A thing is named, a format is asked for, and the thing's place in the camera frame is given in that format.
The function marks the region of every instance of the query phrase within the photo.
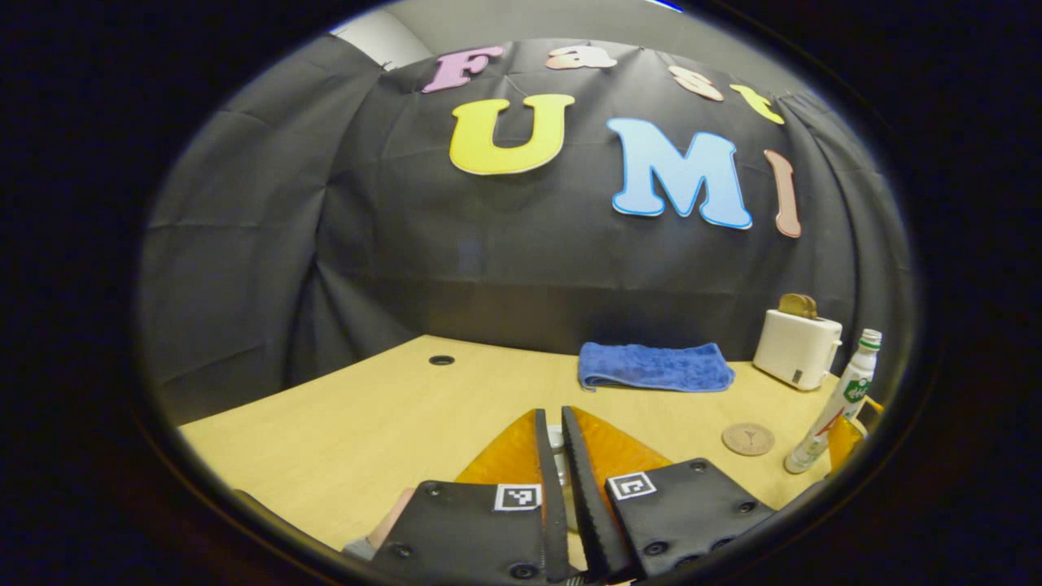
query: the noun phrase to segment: white toaster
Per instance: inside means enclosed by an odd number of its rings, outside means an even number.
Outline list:
[[[752,364],[785,383],[809,391],[821,386],[843,342],[843,324],[767,310]]]

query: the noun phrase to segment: white bottle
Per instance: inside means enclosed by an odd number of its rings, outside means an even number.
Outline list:
[[[785,469],[798,474],[805,472],[818,457],[828,447],[828,431],[833,429],[840,417],[852,419],[865,404],[865,395],[872,385],[872,374],[875,372],[875,355],[879,351],[883,334],[874,329],[861,333],[858,351],[850,357],[843,376],[833,389],[828,402],[821,414],[811,425],[803,441],[799,442],[785,459]]]

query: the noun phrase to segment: table surface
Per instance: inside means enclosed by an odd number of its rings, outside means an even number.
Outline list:
[[[455,362],[432,365],[436,355]],[[829,470],[827,456],[798,475],[782,462],[824,407],[836,377],[798,391],[752,363],[728,364],[736,377],[723,392],[599,387],[591,393],[578,383],[577,356],[421,336],[179,430],[229,488],[336,550],[372,531],[403,488],[455,479],[534,408],[545,409],[552,424],[561,422],[563,406],[578,407],[674,462],[708,458],[779,509]],[[724,429],[747,421],[774,433],[770,451],[747,457],[724,446]],[[571,537],[574,548],[578,540]]]

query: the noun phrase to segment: blue letter m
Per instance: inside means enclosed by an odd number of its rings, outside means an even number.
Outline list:
[[[669,200],[683,217],[691,215],[698,191],[705,184],[705,201],[698,212],[711,224],[746,229],[752,216],[742,204],[742,190],[735,171],[735,144],[716,135],[696,132],[688,154],[646,120],[613,118],[607,127],[622,141],[622,191],[612,206],[623,214],[658,216],[666,203],[654,194],[651,173],[666,188]]]

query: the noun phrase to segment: folded towel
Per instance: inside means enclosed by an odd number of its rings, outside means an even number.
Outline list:
[[[714,343],[695,348],[649,348],[640,344],[602,346],[593,342],[579,350],[579,383],[623,385],[687,393],[723,391],[735,371]]]

